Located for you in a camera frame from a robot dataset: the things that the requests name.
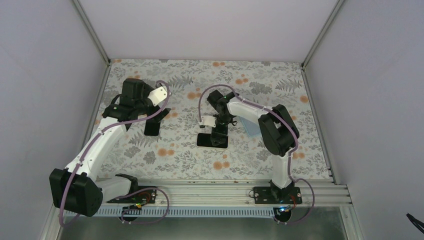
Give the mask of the black phone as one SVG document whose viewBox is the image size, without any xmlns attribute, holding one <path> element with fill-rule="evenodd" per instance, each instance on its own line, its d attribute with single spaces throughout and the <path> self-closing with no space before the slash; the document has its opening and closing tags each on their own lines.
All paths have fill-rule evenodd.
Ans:
<svg viewBox="0 0 424 240">
<path fill-rule="evenodd" d="M 160 133 L 161 123 L 154 121 L 146 121 L 144 128 L 144 135 L 150 137 L 157 137 Z"/>
</svg>

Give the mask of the black smartphone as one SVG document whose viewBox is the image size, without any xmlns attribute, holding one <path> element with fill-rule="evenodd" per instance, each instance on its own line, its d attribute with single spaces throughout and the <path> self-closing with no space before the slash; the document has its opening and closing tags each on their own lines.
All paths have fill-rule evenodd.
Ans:
<svg viewBox="0 0 424 240">
<path fill-rule="evenodd" d="M 198 133 L 196 146 L 201 148 L 227 149 L 228 147 L 213 147 L 210 140 L 210 133 Z"/>
</svg>

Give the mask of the light blue phone case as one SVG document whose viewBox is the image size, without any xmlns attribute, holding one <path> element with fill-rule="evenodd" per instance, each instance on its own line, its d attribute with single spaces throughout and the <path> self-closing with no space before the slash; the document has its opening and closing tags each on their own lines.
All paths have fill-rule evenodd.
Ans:
<svg viewBox="0 0 424 240">
<path fill-rule="evenodd" d="M 251 122 L 246 118 L 239 117 L 241 123 L 249 137 L 256 137 L 261 135 L 260 127 L 257 123 Z"/>
</svg>

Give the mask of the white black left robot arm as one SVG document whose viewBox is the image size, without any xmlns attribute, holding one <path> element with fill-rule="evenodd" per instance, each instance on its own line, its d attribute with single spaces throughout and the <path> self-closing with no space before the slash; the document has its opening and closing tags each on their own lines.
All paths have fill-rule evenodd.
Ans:
<svg viewBox="0 0 424 240">
<path fill-rule="evenodd" d="M 50 173 L 52 200 L 60 214 L 70 211 L 92 217 L 105 202 L 121 197 L 131 203 L 139 197 L 135 177 L 117 174 L 102 181 L 97 177 L 110 150 L 132 124 L 159 122 L 169 113 L 170 96 L 170 87 L 163 80 L 155 86 L 136 78 L 123 81 L 121 93 L 104 109 L 97 129 L 80 153 L 66 167 Z"/>
</svg>

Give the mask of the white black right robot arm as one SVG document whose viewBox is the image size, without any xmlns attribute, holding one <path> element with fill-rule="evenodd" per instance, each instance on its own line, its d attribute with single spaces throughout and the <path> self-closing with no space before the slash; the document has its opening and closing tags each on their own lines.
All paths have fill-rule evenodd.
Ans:
<svg viewBox="0 0 424 240">
<path fill-rule="evenodd" d="M 228 146 L 228 126 L 236 125 L 235 117 L 244 118 L 260 129 L 265 148 L 274 155 L 270 195 L 274 202 L 284 203 L 290 197 L 295 183 L 289 174 L 289 152 L 298 145 L 299 131 L 285 106 L 261 106 L 241 98 L 236 93 L 222 95 L 214 90 L 207 102 L 216 111 L 213 116 L 202 116 L 199 125 L 211 127 L 205 135 L 205 146 L 226 148 Z"/>
</svg>

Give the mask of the floral patterned table mat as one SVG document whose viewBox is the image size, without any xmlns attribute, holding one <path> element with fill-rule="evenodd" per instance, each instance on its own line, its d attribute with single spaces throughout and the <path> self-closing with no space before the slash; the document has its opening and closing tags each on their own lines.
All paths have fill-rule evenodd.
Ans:
<svg viewBox="0 0 424 240">
<path fill-rule="evenodd" d="M 260 105 L 284 105 L 300 137 L 292 155 L 294 178 L 328 180 L 325 161 L 301 66 L 293 62 L 212 61 L 170 59 L 114 59 L 102 95 L 99 113 L 121 92 L 127 78 L 153 86 L 163 80 L 170 86 L 170 113 L 158 136 L 145 136 L 142 122 L 133 124 L 110 150 L 98 176 L 128 174 L 142 179 L 269 180 L 272 154 L 260 135 L 241 121 L 228 127 L 226 149 L 198 147 L 198 115 L 213 115 L 204 90 L 225 84 L 223 94 L 234 88 L 242 97 Z"/>
</svg>

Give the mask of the black object at edge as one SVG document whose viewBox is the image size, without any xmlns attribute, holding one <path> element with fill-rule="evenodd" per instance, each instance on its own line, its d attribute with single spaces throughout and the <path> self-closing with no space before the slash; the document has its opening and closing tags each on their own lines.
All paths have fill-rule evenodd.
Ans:
<svg viewBox="0 0 424 240">
<path fill-rule="evenodd" d="M 414 227 L 416 227 L 421 233 L 424 234 L 424 223 L 422 221 L 418 220 L 410 213 L 407 213 L 406 217 L 413 224 Z"/>
</svg>

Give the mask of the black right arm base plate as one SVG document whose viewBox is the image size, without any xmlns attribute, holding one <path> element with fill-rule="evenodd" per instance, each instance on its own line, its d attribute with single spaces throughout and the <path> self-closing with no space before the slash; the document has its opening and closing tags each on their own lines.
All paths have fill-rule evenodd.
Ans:
<svg viewBox="0 0 424 240">
<path fill-rule="evenodd" d="M 278 200 L 272 195 L 271 187 L 256 186 L 252 189 L 252 197 L 256 205 L 289 205 L 303 203 L 299 187 L 294 187 L 287 196 Z"/>
</svg>

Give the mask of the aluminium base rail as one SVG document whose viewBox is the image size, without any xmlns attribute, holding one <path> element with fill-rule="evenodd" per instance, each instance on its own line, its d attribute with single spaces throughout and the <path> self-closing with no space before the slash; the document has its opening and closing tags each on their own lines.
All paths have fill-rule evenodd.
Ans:
<svg viewBox="0 0 424 240">
<path fill-rule="evenodd" d="M 266 187 L 268 180 L 233 179 L 139 179 L 140 186 L 154 186 L 163 190 L 172 207 L 252 207 L 254 187 Z M 310 180 L 316 207 L 352 205 L 346 185 L 331 181 Z"/>
</svg>

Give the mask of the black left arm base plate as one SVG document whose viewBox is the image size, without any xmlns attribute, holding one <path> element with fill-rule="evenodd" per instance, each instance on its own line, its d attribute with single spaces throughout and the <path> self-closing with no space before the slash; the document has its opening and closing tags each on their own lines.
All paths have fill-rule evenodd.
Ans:
<svg viewBox="0 0 424 240">
<path fill-rule="evenodd" d="M 127 198 L 111 199 L 107 203 L 132 205 L 154 204 L 156 200 L 156 193 L 157 191 L 155 189 L 144 190 Z"/>
</svg>

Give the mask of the aluminium frame post left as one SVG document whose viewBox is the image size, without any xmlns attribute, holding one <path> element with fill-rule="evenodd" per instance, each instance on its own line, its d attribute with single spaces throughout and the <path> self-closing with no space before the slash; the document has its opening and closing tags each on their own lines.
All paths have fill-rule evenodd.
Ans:
<svg viewBox="0 0 424 240">
<path fill-rule="evenodd" d="M 110 64 L 110 58 L 108 57 L 108 54 L 106 53 L 105 48 L 103 47 L 100 38 L 98 37 L 82 3 L 80 0 L 72 0 L 71 1 L 73 3 L 73 5 L 75 6 L 75 9 L 84 25 L 84 27 L 87 29 L 88 34 L 90 36 L 90 38 L 92 39 L 97 51 L 99 52 L 101 58 L 103 59 L 103 61 L 109 65 Z"/>
</svg>

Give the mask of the aluminium frame post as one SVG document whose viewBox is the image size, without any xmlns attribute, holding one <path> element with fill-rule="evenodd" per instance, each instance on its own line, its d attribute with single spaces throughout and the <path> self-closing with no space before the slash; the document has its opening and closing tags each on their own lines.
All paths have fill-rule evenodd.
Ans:
<svg viewBox="0 0 424 240">
<path fill-rule="evenodd" d="M 319 45 L 321 44 L 323 38 L 325 37 L 327 31 L 329 30 L 330 26 L 332 25 L 332 23 L 334 22 L 335 18 L 337 17 L 340 9 L 342 8 L 342 6 L 344 5 L 345 0 L 337 0 L 335 2 L 335 5 L 333 6 L 329 16 L 327 17 L 324 25 L 322 26 L 321 30 L 319 31 L 316 39 L 314 40 L 311 48 L 309 49 L 304 61 L 301 64 L 301 67 L 303 70 L 306 69 L 306 67 L 308 66 L 308 64 L 310 63 L 314 53 L 316 52 L 317 48 L 319 47 Z"/>
<path fill-rule="evenodd" d="M 73 5 L 75 6 L 75 9 L 84 25 L 84 27 L 87 29 L 88 34 L 90 36 L 90 38 L 92 39 L 97 51 L 99 52 L 101 58 L 103 59 L 103 61 L 109 65 L 110 64 L 110 58 L 108 57 L 108 54 L 106 53 L 105 48 L 103 47 L 100 38 L 98 37 L 82 3 L 80 0 L 72 0 L 71 1 L 73 3 Z"/>
</svg>

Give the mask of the aluminium frame post right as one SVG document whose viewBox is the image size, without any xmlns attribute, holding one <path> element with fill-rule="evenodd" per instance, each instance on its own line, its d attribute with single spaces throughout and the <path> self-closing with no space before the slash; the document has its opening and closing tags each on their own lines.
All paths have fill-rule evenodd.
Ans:
<svg viewBox="0 0 424 240">
<path fill-rule="evenodd" d="M 327 17 L 324 25 L 322 26 L 321 30 L 319 31 L 316 39 L 314 40 L 311 48 L 309 49 L 304 61 L 301 64 L 301 67 L 303 70 L 306 69 L 306 67 L 308 66 L 308 64 L 310 63 L 314 53 L 316 52 L 317 48 L 319 47 L 319 45 L 321 44 L 323 38 L 325 37 L 327 31 L 329 30 L 330 26 L 332 25 L 332 23 L 334 22 L 335 18 L 337 17 L 340 9 L 342 8 L 342 6 L 344 5 L 345 0 L 337 0 L 335 2 L 335 5 L 333 6 L 329 16 Z"/>
</svg>

